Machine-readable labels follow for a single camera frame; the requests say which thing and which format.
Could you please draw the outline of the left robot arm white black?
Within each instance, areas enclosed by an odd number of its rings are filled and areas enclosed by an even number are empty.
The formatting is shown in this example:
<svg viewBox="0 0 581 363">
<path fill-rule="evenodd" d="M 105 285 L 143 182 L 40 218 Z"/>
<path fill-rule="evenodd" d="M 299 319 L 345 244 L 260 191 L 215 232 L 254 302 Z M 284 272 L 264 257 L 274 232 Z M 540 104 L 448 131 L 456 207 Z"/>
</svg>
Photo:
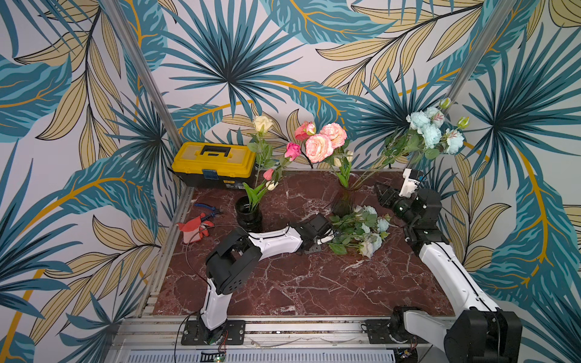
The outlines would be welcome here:
<svg viewBox="0 0 581 363">
<path fill-rule="evenodd" d="M 269 232 L 236 228 L 206 258 L 207 293 L 199 313 L 207 331 L 222 331 L 231 295 L 243 287 L 259 262 L 285 253 L 304 252 L 334 238 L 332 224 L 321 214 Z"/>
</svg>

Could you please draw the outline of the light blue peony bunch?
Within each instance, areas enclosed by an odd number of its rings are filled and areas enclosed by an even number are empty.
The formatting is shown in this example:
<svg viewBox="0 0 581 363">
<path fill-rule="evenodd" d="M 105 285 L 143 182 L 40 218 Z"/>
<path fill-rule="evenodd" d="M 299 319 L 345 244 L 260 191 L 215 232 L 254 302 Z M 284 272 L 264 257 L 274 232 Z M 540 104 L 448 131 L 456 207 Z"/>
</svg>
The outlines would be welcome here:
<svg viewBox="0 0 581 363">
<path fill-rule="evenodd" d="M 379 170 L 394 164 L 403 157 L 411 157 L 413 163 L 423 159 L 434 160 L 440 155 L 455 155 L 464 146 L 464 131 L 470 119 L 463 116 L 454 127 L 446 125 L 446 112 L 452 105 L 444 98 L 436 106 L 414 111 L 406 116 L 408 129 L 386 137 L 384 148 L 372 168 L 357 179 L 354 188 L 363 186 Z"/>
</svg>

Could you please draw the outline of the large pale blue rose stem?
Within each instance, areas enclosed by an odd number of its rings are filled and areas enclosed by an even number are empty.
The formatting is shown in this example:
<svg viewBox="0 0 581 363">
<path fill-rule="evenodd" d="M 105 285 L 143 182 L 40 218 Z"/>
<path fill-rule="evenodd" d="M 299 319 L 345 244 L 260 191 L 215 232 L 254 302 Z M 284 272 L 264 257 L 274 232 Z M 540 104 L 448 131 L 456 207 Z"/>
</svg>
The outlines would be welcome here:
<svg viewBox="0 0 581 363">
<path fill-rule="evenodd" d="M 353 252 L 370 259 L 389 235 L 387 231 L 375 231 L 364 225 L 363 228 L 336 231 L 328 245 L 339 256 Z"/>
</svg>

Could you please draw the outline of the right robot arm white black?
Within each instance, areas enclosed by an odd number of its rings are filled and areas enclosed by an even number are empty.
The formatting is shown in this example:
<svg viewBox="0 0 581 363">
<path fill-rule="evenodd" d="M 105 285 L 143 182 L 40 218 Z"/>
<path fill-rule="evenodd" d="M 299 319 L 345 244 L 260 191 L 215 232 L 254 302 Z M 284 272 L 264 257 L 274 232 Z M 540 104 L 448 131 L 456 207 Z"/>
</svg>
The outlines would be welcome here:
<svg viewBox="0 0 581 363">
<path fill-rule="evenodd" d="M 437 226 L 439 193 L 422 188 L 410 195 L 375 185 L 378 202 L 403 223 L 405 242 L 427 266 L 455 313 L 445 322 L 425 311 L 397 306 L 390 317 L 390 339 L 407 343 L 420 338 L 444 352 L 450 362 L 516 362 L 523 331 L 514 312 L 502 310 L 470 276 Z"/>
</svg>

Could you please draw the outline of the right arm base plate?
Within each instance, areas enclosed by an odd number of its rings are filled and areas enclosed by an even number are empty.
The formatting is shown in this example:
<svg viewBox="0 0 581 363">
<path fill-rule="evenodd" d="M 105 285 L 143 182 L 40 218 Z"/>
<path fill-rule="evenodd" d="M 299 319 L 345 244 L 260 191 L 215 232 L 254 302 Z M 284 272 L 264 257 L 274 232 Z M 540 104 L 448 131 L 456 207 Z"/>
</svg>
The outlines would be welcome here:
<svg viewBox="0 0 581 363">
<path fill-rule="evenodd" d="M 412 336 L 406 331 L 390 328 L 390 319 L 368 319 L 361 323 L 360 328 L 367 335 L 370 344 L 414 345 L 427 343 L 420 337 Z"/>
</svg>

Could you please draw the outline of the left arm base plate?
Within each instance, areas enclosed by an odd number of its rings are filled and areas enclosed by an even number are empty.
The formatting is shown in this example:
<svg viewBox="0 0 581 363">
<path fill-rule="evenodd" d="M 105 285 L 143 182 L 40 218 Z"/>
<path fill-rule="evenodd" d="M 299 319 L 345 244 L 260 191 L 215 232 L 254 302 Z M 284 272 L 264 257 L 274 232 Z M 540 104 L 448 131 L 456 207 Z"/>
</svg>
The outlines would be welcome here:
<svg viewBox="0 0 581 363">
<path fill-rule="evenodd" d="M 181 345 L 183 346 L 241 346 L 245 341 L 246 322 L 243 320 L 227 320 L 218 328 L 210 330 L 204 323 L 188 321 L 185 324 Z"/>
</svg>

